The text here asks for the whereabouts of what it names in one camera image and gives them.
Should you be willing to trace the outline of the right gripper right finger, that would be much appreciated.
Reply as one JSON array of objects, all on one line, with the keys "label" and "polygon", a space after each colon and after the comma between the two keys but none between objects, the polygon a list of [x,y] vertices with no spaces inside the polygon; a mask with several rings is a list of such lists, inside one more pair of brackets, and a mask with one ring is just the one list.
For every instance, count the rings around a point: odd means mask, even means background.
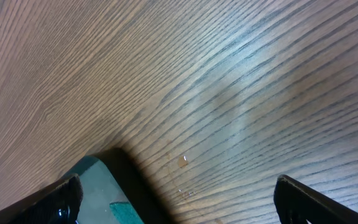
[{"label": "right gripper right finger", "polygon": [[278,176],[273,201],[281,223],[358,224],[358,213],[287,176]]}]

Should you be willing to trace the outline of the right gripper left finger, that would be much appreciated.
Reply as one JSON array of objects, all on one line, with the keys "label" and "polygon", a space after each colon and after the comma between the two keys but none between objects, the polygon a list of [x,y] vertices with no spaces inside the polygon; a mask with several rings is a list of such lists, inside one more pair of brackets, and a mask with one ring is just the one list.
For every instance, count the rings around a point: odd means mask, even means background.
[{"label": "right gripper left finger", "polygon": [[80,178],[71,174],[0,210],[0,224],[75,223],[82,198]]}]

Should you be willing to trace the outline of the green scrubbing sponge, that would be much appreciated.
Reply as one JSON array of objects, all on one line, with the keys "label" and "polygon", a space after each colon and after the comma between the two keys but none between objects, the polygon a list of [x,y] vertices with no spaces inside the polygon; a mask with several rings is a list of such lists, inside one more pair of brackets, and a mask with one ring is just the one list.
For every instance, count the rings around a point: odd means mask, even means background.
[{"label": "green scrubbing sponge", "polygon": [[109,204],[109,208],[120,224],[144,224],[129,202],[113,202]]}]

